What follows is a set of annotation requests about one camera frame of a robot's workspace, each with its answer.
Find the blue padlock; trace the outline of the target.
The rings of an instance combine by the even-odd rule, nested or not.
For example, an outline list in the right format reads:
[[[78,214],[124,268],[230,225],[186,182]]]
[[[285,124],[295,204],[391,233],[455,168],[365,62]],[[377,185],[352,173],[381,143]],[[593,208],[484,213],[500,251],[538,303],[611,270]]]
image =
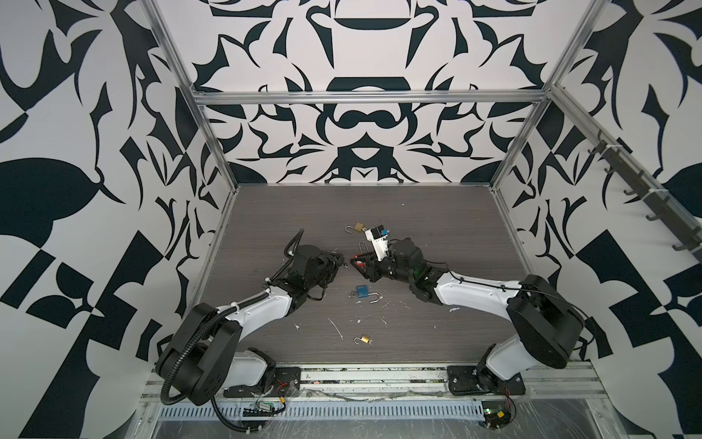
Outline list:
[[[378,301],[380,301],[382,298],[379,293],[371,291],[367,285],[356,286],[355,289],[349,293],[349,297],[356,299],[367,299],[371,304],[378,303]]]

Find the red safety padlock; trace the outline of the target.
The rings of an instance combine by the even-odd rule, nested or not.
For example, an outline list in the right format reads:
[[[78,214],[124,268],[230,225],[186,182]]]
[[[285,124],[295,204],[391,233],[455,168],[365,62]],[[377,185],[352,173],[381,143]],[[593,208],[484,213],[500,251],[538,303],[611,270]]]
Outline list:
[[[374,251],[369,248],[367,242],[361,241],[358,244],[358,254],[355,255],[350,262],[360,274],[365,274],[367,271],[367,259],[374,254]]]

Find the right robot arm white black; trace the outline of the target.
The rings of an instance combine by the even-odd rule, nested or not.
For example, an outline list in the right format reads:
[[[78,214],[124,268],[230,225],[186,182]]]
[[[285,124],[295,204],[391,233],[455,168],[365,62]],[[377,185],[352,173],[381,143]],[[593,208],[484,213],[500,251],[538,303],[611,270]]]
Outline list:
[[[452,395],[523,395],[524,371],[568,365],[585,329],[585,316],[546,279],[533,274],[522,281],[470,277],[447,263],[427,260],[411,239],[372,243],[373,251],[350,261],[367,281],[402,282],[424,303],[469,308],[512,324],[513,336],[488,347],[475,366],[448,367]]]

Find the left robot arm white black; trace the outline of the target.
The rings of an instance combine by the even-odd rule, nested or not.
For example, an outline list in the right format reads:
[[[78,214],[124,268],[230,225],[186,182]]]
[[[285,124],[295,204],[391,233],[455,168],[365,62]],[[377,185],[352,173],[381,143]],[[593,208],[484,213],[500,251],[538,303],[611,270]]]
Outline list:
[[[259,349],[238,351],[239,343],[299,309],[312,289],[327,289],[344,264],[342,254],[302,245],[286,252],[281,269],[256,296],[221,307],[193,307],[155,364],[163,379],[162,404],[202,405],[229,387],[267,391],[276,362]]]

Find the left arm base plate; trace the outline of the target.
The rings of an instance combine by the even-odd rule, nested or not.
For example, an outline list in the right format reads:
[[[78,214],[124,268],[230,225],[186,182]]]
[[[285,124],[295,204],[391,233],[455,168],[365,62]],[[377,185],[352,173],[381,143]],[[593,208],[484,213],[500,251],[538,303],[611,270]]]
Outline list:
[[[302,378],[299,367],[276,367],[267,369],[263,376],[252,385],[236,385],[224,389],[225,398],[254,398],[273,397],[285,395],[289,391],[296,391]]]

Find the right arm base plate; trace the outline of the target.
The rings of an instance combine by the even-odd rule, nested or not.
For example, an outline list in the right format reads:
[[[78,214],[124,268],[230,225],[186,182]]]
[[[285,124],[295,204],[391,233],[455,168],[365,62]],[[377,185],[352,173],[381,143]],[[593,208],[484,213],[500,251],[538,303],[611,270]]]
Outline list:
[[[489,369],[477,366],[449,366],[446,371],[448,389],[454,396],[523,396],[527,393],[520,373],[510,380],[502,380]]]

